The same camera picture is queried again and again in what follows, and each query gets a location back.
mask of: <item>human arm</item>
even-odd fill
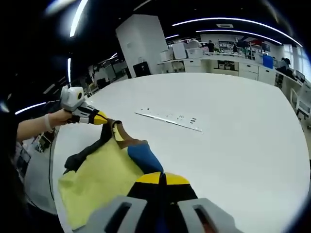
[[[71,113],[61,109],[55,113],[48,114],[50,127],[65,125],[67,120],[72,117]],[[46,125],[45,117],[41,116],[35,119],[25,120],[19,123],[17,128],[17,141],[23,141],[36,136],[42,132],[46,132],[49,128]]]

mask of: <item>white table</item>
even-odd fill
[[[166,172],[184,176],[198,197],[231,214],[245,233],[281,232],[309,190],[309,154],[299,121],[276,87],[234,76],[175,73],[113,83],[87,100],[148,140]],[[134,114],[141,107],[192,115],[202,132]],[[53,160],[60,222],[70,232],[57,189],[68,156],[100,136],[101,127],[61,127]]]

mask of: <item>yellow cloth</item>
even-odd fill
[[[143,172],[114,138],[89,155],[77,172],[59,179],[59,192],[73,230],[84,226],[92,212],[118,195],[126,196]]]
[[[117,124],[114,125],[112,130],[113,130],[113,135],[114,135],[114,137],[115,137],[117,142],[124,141],[124,139],[122,138],[121,134],[119,133]]]

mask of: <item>white pillar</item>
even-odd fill
[[[116,29],[117,37],[132,77],[133,65],[147,62],[151,74],[161,72],[160,53],[168,49],[157,16],[132,15]]]

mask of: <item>ceiling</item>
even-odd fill
[[[187,4],[182,4],[180,0],[151,0],[134,11],[145,0],[88,0],[75,36],[69,37],[80,1],[73,1],[57,13],[44,16],[44,10],[50,2],[14,2],[7,10],[10,22],[6,28],[7,76],[11,77],[8,85],[14,80],[20,92],[29,93],[28,90],[31,90],[31,93],[41,94],[66,75],[68,57],[72,58],[72,79],[83,75],[89,65],[107,59],[116,52],[122,57],[115,29],[132,14],[158,16],[165,36],[179,34],[180,37],[193,37],[198,35],[197,30],[217,29],[216,23],[230,23],[234,30],[261,34],[281,43],[293,43],[273,30],[238,21],[209,20],[172,26],[196,18],[235,17],[261,22],[298,41],[307,41],[304,28],[300,25],[308,14],[303,14],[304,9],[299,4],[287,7],[273,1],[272,7],[267,1],[261,0],[191,0]],[[295,12],[299,12],[300,18],[292,16]]]

